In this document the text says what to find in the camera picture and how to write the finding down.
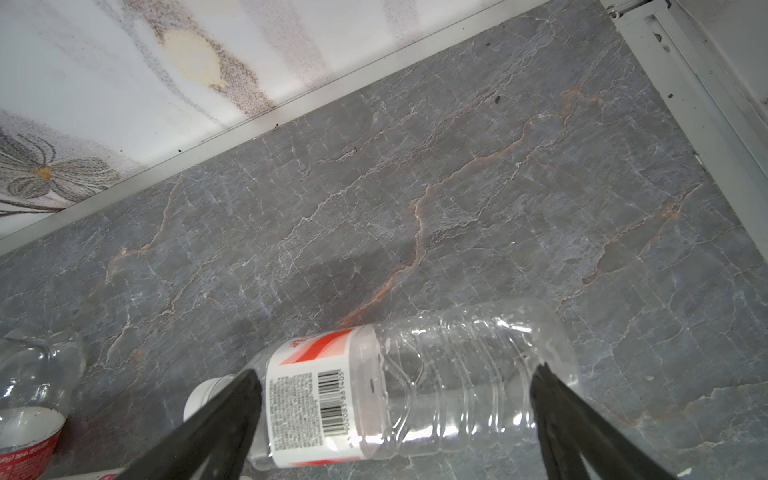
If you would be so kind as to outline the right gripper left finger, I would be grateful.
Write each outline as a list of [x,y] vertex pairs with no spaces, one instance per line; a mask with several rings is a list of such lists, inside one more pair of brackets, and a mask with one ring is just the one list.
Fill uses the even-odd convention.
[[245,370],[118,477],[238,479],[261,407],[262,385],[254,370]]

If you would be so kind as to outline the clear bottle red white label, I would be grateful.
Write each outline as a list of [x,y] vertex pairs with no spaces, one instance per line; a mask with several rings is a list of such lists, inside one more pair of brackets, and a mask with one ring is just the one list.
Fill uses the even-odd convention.
[[580,389],[564,325],[533,299],[275,343],[248,363],[263,400],[246,460],[269,471],[518,444],[535,430],[541,364]]

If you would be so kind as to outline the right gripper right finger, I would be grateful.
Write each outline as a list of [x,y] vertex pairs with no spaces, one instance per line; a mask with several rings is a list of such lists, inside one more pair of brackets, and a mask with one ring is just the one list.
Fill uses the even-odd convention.
[[549,479],[672,479],[561,381],[539,365],[529,395],[543,464]]

